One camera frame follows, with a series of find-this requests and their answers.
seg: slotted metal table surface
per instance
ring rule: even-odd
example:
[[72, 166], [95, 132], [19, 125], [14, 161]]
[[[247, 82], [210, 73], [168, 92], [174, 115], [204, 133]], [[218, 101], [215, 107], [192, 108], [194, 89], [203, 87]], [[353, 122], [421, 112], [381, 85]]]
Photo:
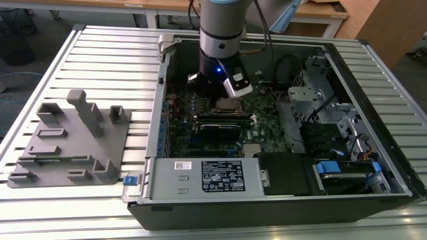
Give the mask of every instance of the slotted metal table surface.
[[[122, 176], [143, 170], [164, 33], [194, 31], [87, 26], [74, 30], [24, 106], [0, 147], [0, 239], [425, 239], [427, 203], [382, 212], [355, 223], [147, 231], [122, 201], [123, 184], [11, 189], [16, 167], [39, 118], [40, 103], [66, 101], [70, 89], [84, 89], [90, 102], [132, 110]], [[263, 36], [248, 34], [250, 38]], [[427, 184], [427, 117], [369, 45], [355, 40], [274, 36], [334, 43], [419, 177]]]

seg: blue cable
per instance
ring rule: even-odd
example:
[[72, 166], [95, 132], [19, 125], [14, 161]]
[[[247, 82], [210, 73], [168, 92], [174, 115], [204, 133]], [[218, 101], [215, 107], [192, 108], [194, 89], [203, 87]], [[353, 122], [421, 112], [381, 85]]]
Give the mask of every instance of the blue cable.
[[30, 74], [30, 75], [38, 75], [39, 77], [43, 78], [43, 75], [40, 73], [36, 73], [36, 72], [31, 72], [31, 71], [22, 71], [22, 72], [10, 72], [8, 74], [0, 76], [0, 79], [7, 77], [7, 76], [11, 76], [11, 75], [16, 75], [16, 74]]
[[[4, 78], [4, 77], [7, 77], [7, 76], [18, 75], [18, 74], [38, 75], [39, 77], [43, 78], [43, 75], [42, 75], [40, 73], [31, 72], [31, 71], [8, 72], [8, 71], [0, 70], [0, 72], [7, 73], [6, 75], [2, 75], [2, 76], [0, 76], [0, 79]], [[26, 103], [27, 101], [6, 101], [6, 100], [2, 100], [2, 99], [0, 99], [0, 102], [2, 102], [2, 103], [6, 103], [6, 104], [23, 104], [23, 103]]]
[[6, 103], [6, 104], [23, 104], [27, 103], [27, 101], [4, 101], [0, 99], [0, 103]]

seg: power supply label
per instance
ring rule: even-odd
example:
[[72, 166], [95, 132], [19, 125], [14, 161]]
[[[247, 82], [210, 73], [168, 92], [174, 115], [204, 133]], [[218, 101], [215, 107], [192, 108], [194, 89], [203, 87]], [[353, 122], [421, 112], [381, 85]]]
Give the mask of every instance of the power supply label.
[[206, 193], [246, 191], [242, 161], [203, 161], [202, 189]]

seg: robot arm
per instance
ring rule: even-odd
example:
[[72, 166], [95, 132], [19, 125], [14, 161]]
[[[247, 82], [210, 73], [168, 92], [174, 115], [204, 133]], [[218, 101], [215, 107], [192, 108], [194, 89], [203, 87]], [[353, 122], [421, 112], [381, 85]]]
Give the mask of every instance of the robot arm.
[[[268, 17], [271, 30], [287, 28], [300, 1], [262, 1], [263, 12], [276, 15]], [[206, 97], [238, 98], [252, 91], [239, 55], [246, 19], [262, 25], [254, 0], [202, 0], [199, 73], [190, 82], [198, 82], [196, 92]]]

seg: black trash bin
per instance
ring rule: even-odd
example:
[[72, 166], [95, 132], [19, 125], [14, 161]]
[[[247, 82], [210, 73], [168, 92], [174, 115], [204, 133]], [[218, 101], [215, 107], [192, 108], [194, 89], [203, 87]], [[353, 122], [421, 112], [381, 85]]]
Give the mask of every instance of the black trash bin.
[[26, 9], [0, 7], [0, 17], [23, 36], [34, 35], [38, 32], [32, 16]]
[[24, 36], [2, 21], [0, 58], [11, 66], [22, 66], [35, 60], [35, 52], [31, 49]]

